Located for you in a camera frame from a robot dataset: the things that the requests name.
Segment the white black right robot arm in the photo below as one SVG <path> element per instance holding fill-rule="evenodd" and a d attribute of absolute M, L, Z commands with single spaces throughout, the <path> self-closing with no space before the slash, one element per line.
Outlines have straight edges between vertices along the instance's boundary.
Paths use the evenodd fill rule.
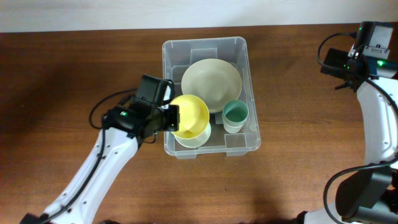
<path fill-rule="evenodd" d="M 361 106 L 365 164 L 326 183 L 324 207 L 295 223 L 397 223 L 397 64 L 365 50 L 330 49 L 322 72 L 346 80 Z"/>

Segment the grey cup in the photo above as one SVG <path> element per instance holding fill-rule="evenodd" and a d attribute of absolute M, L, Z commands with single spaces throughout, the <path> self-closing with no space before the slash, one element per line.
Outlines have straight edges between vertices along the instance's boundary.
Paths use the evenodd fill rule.
<path fill-rule="evenodd" d="M 225 115 L 223 115 L 223 122 L 224 124 L 232 127 L 232 128 L 238 128 L 238 127 L 242 127 L 248 120 L 248 117 L 246 117 L 244 120 L 239 121 L 239 122 L 234 122 L 229 120 Z"/>

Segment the beige bowl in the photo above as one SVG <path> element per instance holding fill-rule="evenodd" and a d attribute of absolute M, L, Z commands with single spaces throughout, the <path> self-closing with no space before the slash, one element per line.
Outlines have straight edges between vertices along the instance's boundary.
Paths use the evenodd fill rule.
<path fill-rule="evenodd" d="M 204 102 L 206 103 L 210 113 L 217 113 L 223 110 L 224 106 L 232 101 L 237 100 L 239 95 L 221 95 L 221 94 L 214 94 L 208 95 L 204 97 Z"/>
<path fill-rule="evenodd" d="M 238 70 L 230 63 L 208 58 L 187 68 L 181 87 L 184 95 L 195 95 L 204 101 L 205 96 L 214 94 L 240 96 L 243 81 Z"/>

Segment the cream cup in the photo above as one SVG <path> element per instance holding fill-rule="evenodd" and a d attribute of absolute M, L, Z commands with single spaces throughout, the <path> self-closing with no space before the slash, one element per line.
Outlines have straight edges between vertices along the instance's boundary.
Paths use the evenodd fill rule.
<path fill-rule="evenodd" d="M 242 129 L 242 127 L 232 128 L 232 127 L 230 127 L 230 126 L 228 126 L 228 125 L 226 125 L 226 124 L 224 124 L 224 123 L 223 123 L 223 127 L 224 127 L 225 131 L 226 131 L 227 133 L 230 133 L 230 134 L 237 133 L 237 132 L 239 132 L 239 131 Z"/>

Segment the white small bowl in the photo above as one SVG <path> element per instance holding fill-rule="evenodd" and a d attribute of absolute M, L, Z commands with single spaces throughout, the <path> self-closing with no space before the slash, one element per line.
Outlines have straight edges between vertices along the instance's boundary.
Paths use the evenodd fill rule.
<path fill-rule="evenodd" d="M 200 135 L 198 135 L 195 138 L 191 138 L 191 139 L 184 139 L 184 138 L 180 138 L 178 136 L 174 136 L 174 138 L 176 139 L 176 141 L 181 144 L 184 147 L 187 148 L 198 148 L 202 145 L 204 145 L 204 143 L 206 143 L 211 135 L 211 125 L 210 123 L 207 124 L 204 132 L 202 132 Z"/>

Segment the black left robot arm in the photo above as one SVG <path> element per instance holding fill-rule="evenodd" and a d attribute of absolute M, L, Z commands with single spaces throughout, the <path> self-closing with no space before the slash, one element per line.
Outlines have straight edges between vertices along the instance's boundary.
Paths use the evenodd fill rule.
<path fill-rule="evenodd" d="M 178 130 L 172 80 L 143 75 L 137 88 L 122 94 L 102 115 L 95 145 L 66 189 L 41 216 L 27 213 L 21 223 L 92 223 L 114 180 L 146 139 Z"/>

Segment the yellow small bowl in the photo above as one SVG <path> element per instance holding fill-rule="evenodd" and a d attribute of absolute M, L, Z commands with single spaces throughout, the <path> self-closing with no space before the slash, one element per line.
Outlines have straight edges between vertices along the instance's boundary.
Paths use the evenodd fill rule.
<path fill-rule="evenodd" d="M 195 95 L 181 95 L 171 101 L 179 110 L 178 130 L 173 134 L 182 139 L 193 139 L 203 133 L 210 120 L 205 102 Z"/>

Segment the green cup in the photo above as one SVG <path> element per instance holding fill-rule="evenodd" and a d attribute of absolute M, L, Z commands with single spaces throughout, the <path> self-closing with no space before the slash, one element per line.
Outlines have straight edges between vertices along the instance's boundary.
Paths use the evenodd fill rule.
<path fill-rule="evenodd" d="M 223 108 L 223 117 L 227 123 L 240 126 L 247 121 L 249 109 L 247 104 L 241 100 L 231 100 Z"/>

